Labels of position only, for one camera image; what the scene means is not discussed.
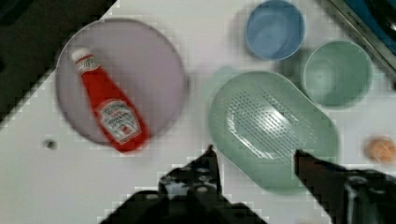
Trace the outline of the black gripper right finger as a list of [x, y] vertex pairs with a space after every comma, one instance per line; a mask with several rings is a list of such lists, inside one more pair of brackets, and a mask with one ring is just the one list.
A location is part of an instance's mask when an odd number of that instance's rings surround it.
[[396, 224], [395, 177], [373, 169], [347, 169], [299, 149], [294, 173], [332, 224]]

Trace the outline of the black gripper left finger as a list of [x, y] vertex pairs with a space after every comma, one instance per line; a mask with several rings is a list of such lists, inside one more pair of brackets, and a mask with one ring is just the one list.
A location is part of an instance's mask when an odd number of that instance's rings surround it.
[[267, 224], [243, 203], [222, 195], [217, 154], [163, 175], [156, 190], [134, 193], [100, 224]]

